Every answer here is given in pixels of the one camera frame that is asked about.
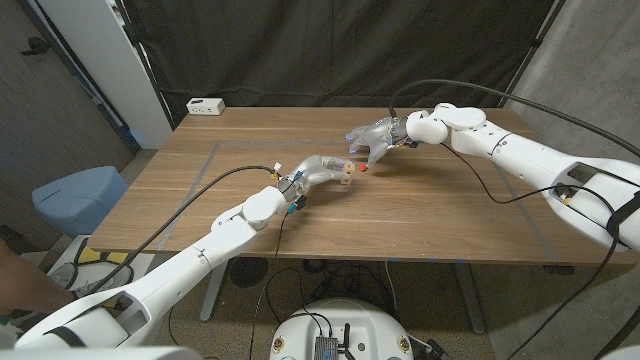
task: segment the wooden table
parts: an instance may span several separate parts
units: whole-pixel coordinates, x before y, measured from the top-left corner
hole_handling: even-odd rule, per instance
[[[399,114],[408,114],[403,109]],[[526,137],[512,110],[486,109],[489,120]],[[132,251],[204,185],[243,165],[283,164],[290,172],[313,154],[366,162],[349,154],[344,135],[387,116],[372,108],[228,108],[188,115],[96,230],[89,245]],[[486,160],[466,157],[500,199],[531,189]],[[273,184],[269,174],[233,174],[195,201],[146,251],[178,252],[207,234],[224,210]],[[351,185],[312,188],[304,210],[284,224],[280,257],[429,262],[597,264],[606,249],[565,225],[542,196],[519,204],[490,201],[473,173],[442,146],[389,151]],[[246,256],[274,256],[282,217],[272,219]],[[635,253],[613,264],[633,264]]]

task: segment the black curtain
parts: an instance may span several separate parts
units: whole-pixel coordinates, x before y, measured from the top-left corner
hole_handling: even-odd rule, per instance
[[[553,0],[129,0],[125,7],[176,122],[192,97],[227,106],[383,107],[414,80],[504,90]],[[397,106],[494,107],[447,86]]]

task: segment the robotic arm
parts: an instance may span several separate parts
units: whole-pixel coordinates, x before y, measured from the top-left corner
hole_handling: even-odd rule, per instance
[[[315,184],[346,180],[345,161],[311,156],[280,181],[224,212],[205,237],[131,284],[78,299],[24,334],[15,348],[116,348],[143,343],[151,329],[186,293],[222,262],[241,254],[269,220],[295,203]],[[113,315],[105,306],[126,309]]]
[[[370,147],[368,166],[372,166],[394,147],[415,141],[442,143],[449,129],[455,150],[490,160],[536,189],[558,185],[585,187],[600,194],[614,210],[640,201],[640,166],[561,153],[500,128],[487,121],[485,113],[476,108],[439,104],[432,114],[422,110],[408,117],[384,118],[371,126],[355,129],[346,139],[355,140],[351,153],[361,145]],[[596,196],[571,187],[558,187],[542,195],[567,224],[595,242],[611,246],[612,214]],[[618,244],[616,250],[630,247],[640,251],[640,211],[626,211],[623,217],[619,219],[624,220],[619,227],[619,238],[626,246]]]

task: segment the table leg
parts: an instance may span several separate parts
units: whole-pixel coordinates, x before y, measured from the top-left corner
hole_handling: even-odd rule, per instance
[[[222,285],[222,279],[224,278],[224,273],[227,270],[227,263],[228,262],[225,261],[222,264],[216,266],[215,269],[211,271],[207,293],[204,295],[204,300],[202,300],[200,321],[208,321],[213,315],[213,305],[218,298],[218,292],[220,291],[220,286]]]
[[[467,306],[471,330],[478,335],[484,334],[486,326],[482,317],[482,307],[478,299],[476,285],[471,275],[471,266],[469,264],[454,264],[454,267],[458,284],[460,284],[460,290],[462,290],[462,296],[464,297],[464,303]]]

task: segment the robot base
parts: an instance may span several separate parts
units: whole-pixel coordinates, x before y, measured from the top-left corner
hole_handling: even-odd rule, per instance
[[[326,317],[331,322],[332,335],[329,336],[325,319],[314,316],[322,327],[324,337],[320,337],[314,319],[309,315],[296,316],[306,313],[298,310],[276,330],[269,359],[413,359],[409,338],[402,325],[373,305],[337,298],[314,302],[306,309]],[[344,353],[345,342],[350,354]]]

